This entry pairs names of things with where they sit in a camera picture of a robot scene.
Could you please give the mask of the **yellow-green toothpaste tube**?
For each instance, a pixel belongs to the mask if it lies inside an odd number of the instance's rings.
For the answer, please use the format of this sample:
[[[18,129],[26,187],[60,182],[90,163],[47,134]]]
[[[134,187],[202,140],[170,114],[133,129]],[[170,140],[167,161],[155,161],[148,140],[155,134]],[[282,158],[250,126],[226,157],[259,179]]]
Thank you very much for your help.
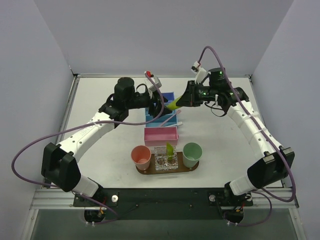
[[[167,142],[166,143],[166,158],[168,162],[171,162],[173,160],[173,155],[174,155],[174,147]]]
[[[166,107],[171,111],[179,109],[180,106],[177,105],[177,102],[180,100],[180,98],[181,96],[173,100],[171,103],[167,104]]]

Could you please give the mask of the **pink toothbrush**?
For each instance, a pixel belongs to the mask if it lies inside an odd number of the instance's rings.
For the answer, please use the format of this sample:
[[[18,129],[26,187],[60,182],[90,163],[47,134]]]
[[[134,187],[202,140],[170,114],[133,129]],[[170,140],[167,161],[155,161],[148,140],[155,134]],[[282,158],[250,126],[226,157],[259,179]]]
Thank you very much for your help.
[[[167,122],[169,122],[172,118],[174,118],[176,115],[178,115],[181,112],[181,110],[177,110],[175,112],[175,114],[173,114],[172,116],[170,116],[168,119],[166,119],[164,122],[162,122],[159,127],[164,126]]]

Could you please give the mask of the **white toothbrush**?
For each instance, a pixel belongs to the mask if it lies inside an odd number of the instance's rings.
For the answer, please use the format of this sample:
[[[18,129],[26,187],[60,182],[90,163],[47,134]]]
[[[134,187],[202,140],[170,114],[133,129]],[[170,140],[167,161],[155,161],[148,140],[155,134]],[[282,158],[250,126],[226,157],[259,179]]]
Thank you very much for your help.
[[[183,125],[183,122],[177,122],[177,123],[175,123],[175,124],[171,124],[171,125],[166,125],[166,126],[164,126],[164,127],[177,127],[177,126],[181,126],[181,125]]]

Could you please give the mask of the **pink plastic cup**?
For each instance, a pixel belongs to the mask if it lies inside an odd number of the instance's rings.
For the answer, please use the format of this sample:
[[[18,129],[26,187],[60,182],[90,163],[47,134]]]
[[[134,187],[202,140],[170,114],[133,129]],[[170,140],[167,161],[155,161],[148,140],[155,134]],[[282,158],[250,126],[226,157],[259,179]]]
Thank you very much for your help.
[[[145,171],[149,168],[152,153],[147,146],[136,146],[132,149],[130,156],[137,169]]]

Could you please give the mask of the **green plastic cup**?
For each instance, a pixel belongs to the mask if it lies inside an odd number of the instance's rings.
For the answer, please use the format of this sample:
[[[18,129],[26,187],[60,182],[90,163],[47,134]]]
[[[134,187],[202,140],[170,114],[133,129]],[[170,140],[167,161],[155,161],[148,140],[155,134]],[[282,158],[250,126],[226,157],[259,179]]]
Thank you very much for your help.
[[[194,142],[187,143],[182,150],[183,164],[187,168],[193,168],[201,159],[203,150],[201,146]]]

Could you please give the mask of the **clear textured plastic box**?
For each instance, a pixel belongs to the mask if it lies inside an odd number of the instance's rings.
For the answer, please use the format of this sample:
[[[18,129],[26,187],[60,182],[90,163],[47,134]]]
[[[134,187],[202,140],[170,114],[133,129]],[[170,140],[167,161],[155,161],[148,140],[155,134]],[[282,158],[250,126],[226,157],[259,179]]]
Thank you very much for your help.
[[[166,146],[154,148],[154,161],[156,171],[169,171],[179,167],[176,147],[172,147],[172,155],[167,155]]]

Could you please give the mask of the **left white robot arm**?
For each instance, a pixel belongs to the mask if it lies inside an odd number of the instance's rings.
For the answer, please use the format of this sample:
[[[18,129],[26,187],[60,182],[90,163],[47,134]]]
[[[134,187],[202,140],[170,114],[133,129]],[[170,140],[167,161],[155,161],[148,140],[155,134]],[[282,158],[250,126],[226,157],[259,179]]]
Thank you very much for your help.
[[[170,113],[164,106],[167,99],[158,91],[162,86],[159,78],[148,71],[145,74],[150,82],[144,83],[143,93],[138,92],[132,78],[119,78],[114,92],[85,127],[58,144],[49,143],[43,151],[41,175],[65,192],[83,194],[92,206],[100,204],[103,188],[81,174],[78,166],[81,157],[101,137],[123,122],[132,109],[148,108],[154,118]]]

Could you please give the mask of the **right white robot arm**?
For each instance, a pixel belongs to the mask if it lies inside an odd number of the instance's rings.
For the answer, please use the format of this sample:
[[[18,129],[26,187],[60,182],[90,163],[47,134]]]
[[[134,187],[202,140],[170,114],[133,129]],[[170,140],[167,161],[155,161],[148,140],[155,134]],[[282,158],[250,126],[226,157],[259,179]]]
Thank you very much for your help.
[[[228,182],[225,188],[232,195],[241,196],[289,176],[294,151],[283,147],[270,134],[245,91],[240,87],[231,87],[220,68],[206,71],[193,66],[191,70],[195,73],[195,79],[187,82],[176,106],[199,107],[209,102],[220,106],[241,130],[257,160],[244,176]]]

